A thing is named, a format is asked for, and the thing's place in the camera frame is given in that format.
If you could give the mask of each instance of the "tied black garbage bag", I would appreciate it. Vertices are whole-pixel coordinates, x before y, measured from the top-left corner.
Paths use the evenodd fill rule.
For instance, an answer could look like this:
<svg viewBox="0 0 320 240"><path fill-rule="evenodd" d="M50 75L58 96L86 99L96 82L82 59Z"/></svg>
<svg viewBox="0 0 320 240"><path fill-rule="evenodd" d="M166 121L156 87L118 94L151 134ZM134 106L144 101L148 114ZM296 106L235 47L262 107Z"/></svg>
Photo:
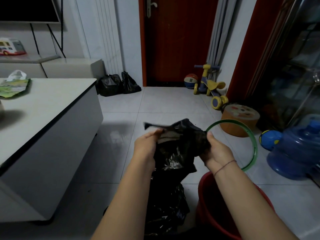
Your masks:
<svg viewBox="0 0 320 240"><path fill-rule="evenodd" d="M181 181L196 172L194 158L210 148L207 133L183 119L163 129L156 145L150 183L145 235L161 235L182 225L190 212Z"/></svg>
<svg viewBox="0 0 320 240"><path fill-rule="evenodd" d="M118 74L106 75L98 81L98 93L101 96L113 96L123 93L123 84Z"/></svg>
<svg viewBox="0 0 320 240"><path fill-rule="evenodd" d="M129 76L127 72L122 72L122 82L123 82L123 93L134 93L134 92L140 92L141 87L134 81L134 79Z"/></svg>

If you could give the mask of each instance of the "red trash can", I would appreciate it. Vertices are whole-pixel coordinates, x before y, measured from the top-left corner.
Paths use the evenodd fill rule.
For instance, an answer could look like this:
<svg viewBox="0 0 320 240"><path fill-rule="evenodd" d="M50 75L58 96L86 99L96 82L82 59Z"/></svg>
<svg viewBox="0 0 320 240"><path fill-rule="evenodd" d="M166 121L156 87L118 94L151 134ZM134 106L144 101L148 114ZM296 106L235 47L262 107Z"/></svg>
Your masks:
<svg viewBox="0 0 320 240"><path fill-rule="evenodd" d="M274 210L273 205L266 194L258 186L256 186L256 188ZM202 176L198 186L198 195L199 201L195 214L196 224L211 225L231 239L241 240L242 238L236 224L232 219L211 172Z"/></svg>

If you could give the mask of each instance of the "metal door handle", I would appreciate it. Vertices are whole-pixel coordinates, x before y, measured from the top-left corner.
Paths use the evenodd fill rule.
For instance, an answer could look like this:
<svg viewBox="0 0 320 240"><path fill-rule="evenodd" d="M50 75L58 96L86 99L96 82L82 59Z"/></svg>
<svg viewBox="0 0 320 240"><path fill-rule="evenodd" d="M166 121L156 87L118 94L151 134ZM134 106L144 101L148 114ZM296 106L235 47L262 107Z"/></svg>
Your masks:
<svg viewBox="0 0 320 240"><path fill-rule="evenodd" d="M156 4L155 2L151 3L151 0L146 0L146 16L148 18L151 17L151 6L154 5L154 7L158 7L158 4Z"/></svg>

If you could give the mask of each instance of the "water bottle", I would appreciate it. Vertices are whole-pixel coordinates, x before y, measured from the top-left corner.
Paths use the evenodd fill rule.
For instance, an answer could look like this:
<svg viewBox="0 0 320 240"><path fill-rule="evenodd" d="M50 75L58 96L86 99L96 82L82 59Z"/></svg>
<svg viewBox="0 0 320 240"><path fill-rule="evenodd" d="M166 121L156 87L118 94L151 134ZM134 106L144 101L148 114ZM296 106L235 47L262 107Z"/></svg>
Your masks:
<svg viewBox="0 0 320 240"><path fill-rule="evenodd" d="M320 161L320 121L307 127L290 127L266 160L278 174L292 180L306 179L306 174Z"/></svg>

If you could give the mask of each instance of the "red door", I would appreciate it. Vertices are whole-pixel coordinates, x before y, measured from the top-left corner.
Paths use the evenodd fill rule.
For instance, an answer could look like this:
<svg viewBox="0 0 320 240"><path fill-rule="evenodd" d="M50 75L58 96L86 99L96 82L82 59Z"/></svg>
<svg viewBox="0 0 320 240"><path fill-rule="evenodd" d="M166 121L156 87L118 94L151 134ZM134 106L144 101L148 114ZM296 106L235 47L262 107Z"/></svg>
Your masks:
<svg viewBox="0 0 320 240"><path fill-rule="evenodd" d="M145 15L147 84L183 82L189 73L201 78L203 71L193 66L206 62L218 0L151 3L157 7Z"/></svg>

